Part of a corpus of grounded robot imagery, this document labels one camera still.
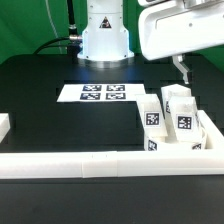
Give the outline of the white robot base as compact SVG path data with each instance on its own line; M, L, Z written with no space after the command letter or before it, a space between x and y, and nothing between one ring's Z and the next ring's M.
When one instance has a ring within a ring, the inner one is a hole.
M88 23L82 32L82 65L117 68L131 63L129 31L123 25L123 0L87 0Z

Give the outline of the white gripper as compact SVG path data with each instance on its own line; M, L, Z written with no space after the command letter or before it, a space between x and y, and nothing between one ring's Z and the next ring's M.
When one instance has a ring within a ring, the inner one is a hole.
M224 44L224 0L138 0L142 54L148 60L172 57L189 83L180 54Z

